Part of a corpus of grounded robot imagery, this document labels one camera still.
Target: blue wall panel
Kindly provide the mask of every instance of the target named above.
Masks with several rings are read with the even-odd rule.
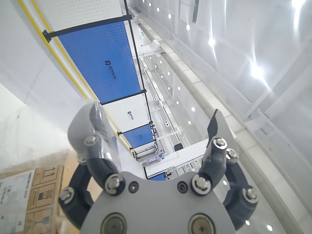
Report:
[[[140,92],[123,22],[59,36],[100,102]]]
[[[149,124],[128,131],[124,133],[124,136],[126,137],[126,139],[133,148],[153,142],[154,140],[151,131],[151,126]]]

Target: plastic wrap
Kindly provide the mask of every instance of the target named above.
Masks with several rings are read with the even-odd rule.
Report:
[[[90,102],[77,112],[68,128],[68,140],[80,163],[103,158],[121,171],[116,137],[99,102]]]

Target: bolt head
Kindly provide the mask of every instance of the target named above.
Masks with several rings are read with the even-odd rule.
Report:
[[[206,179],[203,177],[198,178],[198,180],[195,182],[195,185],[200,189],[200,190],[205,190],[208,187],[208,183]]]
[[[114,177],[112,178],[109,183],[108,183],[108,188],[109,189],[117,189],[120,185],[120,180],[118,179],[118,177]]]
[[[234,159],[237,156],[236,152],[233,150],[228,151],[227,154],[229,155],[231,159]]]
[[[62,201],[65,201],[67,200],[68,198],[70,198],[70,192],[65,189],[61,192],[61,194],[59,195],[59,198],[62,200]]]
[[[254,188],[249,188],[247,189],[246,191],[246,196],[251,199],[251,200],[254,200],[257,198],[257,192]]]
[[[215,141],[216,141],[216,144],[218,146],[224,146],[225,145],[225,142],[222,138],[216,138]]]

